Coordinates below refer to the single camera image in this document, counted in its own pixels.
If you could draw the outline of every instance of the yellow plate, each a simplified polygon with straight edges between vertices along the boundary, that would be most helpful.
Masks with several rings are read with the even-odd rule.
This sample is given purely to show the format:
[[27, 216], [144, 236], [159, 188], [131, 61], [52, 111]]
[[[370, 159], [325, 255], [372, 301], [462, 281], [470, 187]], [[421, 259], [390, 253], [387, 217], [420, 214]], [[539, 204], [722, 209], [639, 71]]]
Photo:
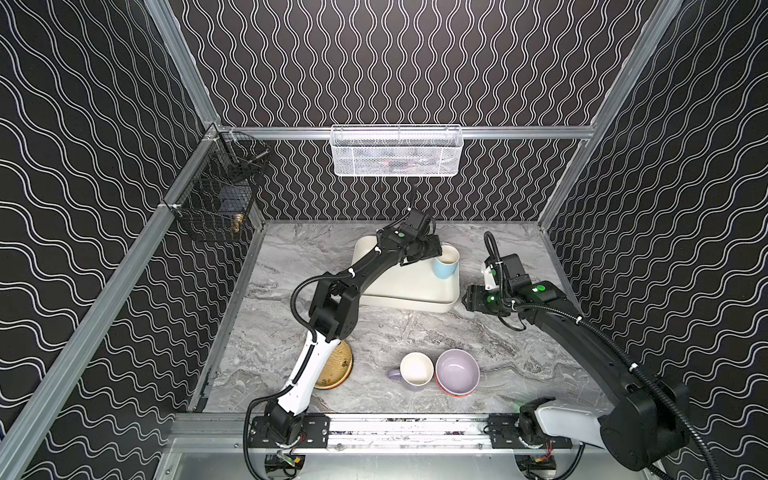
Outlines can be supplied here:
[[341, 385], [352, 372], [352, 349], [346, 340], [342, 340], [331, 352], [323, 371], [315, 382], [318, 390], [330, 390]]

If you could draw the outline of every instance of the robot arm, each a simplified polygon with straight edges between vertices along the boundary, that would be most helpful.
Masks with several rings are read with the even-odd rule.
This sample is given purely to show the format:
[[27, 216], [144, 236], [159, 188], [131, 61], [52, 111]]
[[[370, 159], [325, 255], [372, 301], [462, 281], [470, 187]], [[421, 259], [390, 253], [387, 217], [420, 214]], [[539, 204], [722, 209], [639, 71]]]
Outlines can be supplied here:
[[408, 265], [442, 254], [434, 225], [431, 217], [409, 208], [401, 220], [376, 232], [378, 241], [373, 250], [348, 270], [335, 276], [328, 273], [329, 278], [318, 282], [310, 305], [310, 331], [291, 379], [296, 378], [307, 356], [310, 358], [300, 377], [286, 384], [295, 381], [293, 388], [266, 406], [270, 435], [276, 442], [288, 445], [298, 438], [320, 371], [333, 349], [355, 328], [360, 296], [368, 285], [392, 266]]
[[[494, 249], [492, 241], [492, 255], [485, 261], [486, 284], [471, 285], [462, 298], [466, 309], [500, 317], [514, 312], [536, 325], [587, 370], [614, 404], [608, 412], [551, 397], [535, 400], [520, 409], [522, 438], [532, 445], [546, 443], [550, 436], [577, 439], [606, 448], [635, 471], [686, 445], [690, 434], [682, 422], [637, 381], [605, 342], [572, 320], [581, 319], [581, 314], [566, 295], [551, 282], [532, 283], [517, 255], [499, 257], [491, 252]], [[668, 385], [663, 379], [655, 382], [687, 415], [688, 388], [682, 383]]]

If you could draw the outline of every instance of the mug handle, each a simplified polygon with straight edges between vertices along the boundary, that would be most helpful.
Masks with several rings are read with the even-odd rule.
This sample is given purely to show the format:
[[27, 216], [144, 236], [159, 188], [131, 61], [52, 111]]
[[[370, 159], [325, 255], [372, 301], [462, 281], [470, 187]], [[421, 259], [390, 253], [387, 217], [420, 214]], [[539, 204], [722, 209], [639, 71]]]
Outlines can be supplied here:
[[386, 378], [390, 380], [401, 380], [402, 374], [400, 373], [400, 369], [389, 370], [386, 373]]

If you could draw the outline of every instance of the blue mug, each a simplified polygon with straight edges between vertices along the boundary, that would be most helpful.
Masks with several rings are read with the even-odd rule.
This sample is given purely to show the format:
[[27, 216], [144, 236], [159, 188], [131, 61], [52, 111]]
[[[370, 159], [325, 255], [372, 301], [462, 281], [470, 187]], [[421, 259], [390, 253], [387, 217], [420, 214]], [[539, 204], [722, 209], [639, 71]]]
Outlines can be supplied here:
[[443, 280], [450, 278], [458, 266], [458, 250], [453, 245], [444, 243], [442, 245], [442, 255], [432, 259], [432, 272], [435, 276]]

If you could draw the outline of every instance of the red wire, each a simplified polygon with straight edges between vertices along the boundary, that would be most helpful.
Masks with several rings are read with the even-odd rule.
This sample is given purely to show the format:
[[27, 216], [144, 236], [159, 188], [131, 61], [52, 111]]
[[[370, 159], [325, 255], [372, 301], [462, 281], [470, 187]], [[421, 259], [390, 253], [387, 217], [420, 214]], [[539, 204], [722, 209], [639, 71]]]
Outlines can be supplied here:
[[293, 450], [296, 449], [296, 447], [298, 447], [299, 445], [301, 445], [301, 443], [304, 440], [306, 440], [306, 433], [305, 432], [301, 432], [301, 436], [300, 437], [301, 437], [301, 440], [299, 440], [299, 443], [297, 443], [295, 447], [290, 449], [290, 452], [288, 452], [288, 455], [293, 455]]
[[537, 458], [536, 463], [543, 462], [547, 458], [550, 458], [552, 456], [552, 442], [547, 442], [547, 455]]

